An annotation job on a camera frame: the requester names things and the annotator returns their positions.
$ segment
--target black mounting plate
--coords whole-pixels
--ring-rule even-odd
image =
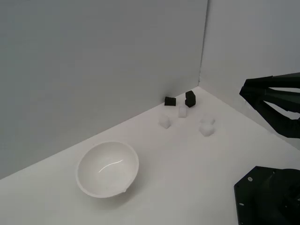
[[[255,214],[253,196],[266,179],[278,170],[256,166],[234,185],[239,225],[262,225]]]

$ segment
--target white wall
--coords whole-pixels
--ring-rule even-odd
[[[298,0],[209,0],[199,85],[274,133],[239,91],[248,78],[300,72],[299,9]]]
[[[0,178],[197,86],[206,7],[2,0]]]

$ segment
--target cube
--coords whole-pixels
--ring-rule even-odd
[[[180,106],[178,110],[178,117],[179,118],[186,118],[187,117],[187,108],[184,106]]]
[[[200,123],[199,131],[204,137],[211,136],[215,132],[215,128],[209,123]]]
[[[170,118],[166,115],[161,115],[158,120],[159,125],[161,125],[163,128],[168,129],[171,125]]]

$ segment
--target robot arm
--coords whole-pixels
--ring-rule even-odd
[[[286,111],[300,113],[300,93],[271,88],[299,88],[300,73],[247,79],[240,95],[274,128],[288,138],[300,138],[300,119],[292,120],[269,106],[273,103]]]

